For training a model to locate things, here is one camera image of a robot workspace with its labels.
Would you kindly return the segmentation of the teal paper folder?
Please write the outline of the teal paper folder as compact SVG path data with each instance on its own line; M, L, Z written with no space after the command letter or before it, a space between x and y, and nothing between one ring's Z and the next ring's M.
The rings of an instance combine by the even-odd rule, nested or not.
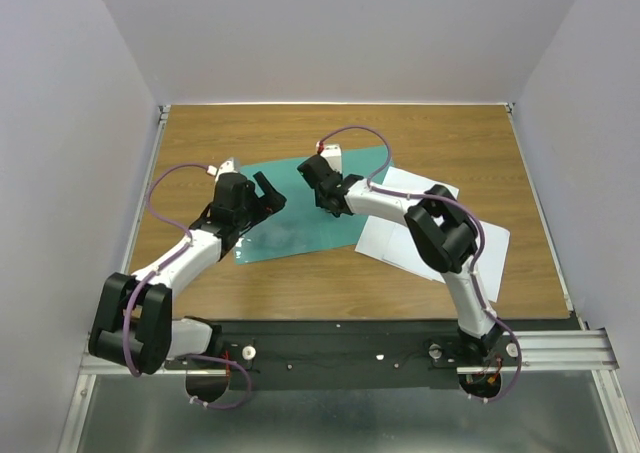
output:
M317 207L313 190L297 171L304 161L303 157L293 157L241 168L247 177L263 173L286 197L286 205L238 241L234 249L238 265L350 246L359 240L367 218L336 218Z

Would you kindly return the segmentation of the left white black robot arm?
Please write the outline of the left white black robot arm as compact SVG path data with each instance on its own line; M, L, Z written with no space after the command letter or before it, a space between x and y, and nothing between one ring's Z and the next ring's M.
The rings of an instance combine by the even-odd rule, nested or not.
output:
M170 358L187 356L201 368L222 353L215 327L173 318L173 302L201 273L219 263L253 227L286 205L263 173L217 179L212 201L183 238L150 265L110 275L102 289L88 341L89 354L123 365L135 376L153 374Z

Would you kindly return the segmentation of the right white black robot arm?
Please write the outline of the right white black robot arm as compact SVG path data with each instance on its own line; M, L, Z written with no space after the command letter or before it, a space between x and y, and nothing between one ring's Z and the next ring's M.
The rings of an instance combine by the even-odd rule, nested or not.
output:
M392 190L359 175L345 176L320 154L297 170L313 191L316 206L333 216L366 215L406 227L420 259L441 274L452 298L458 361L480 365L494 356L505 328L489 303L478 269L486 235L446 187L437 184L423 193Z

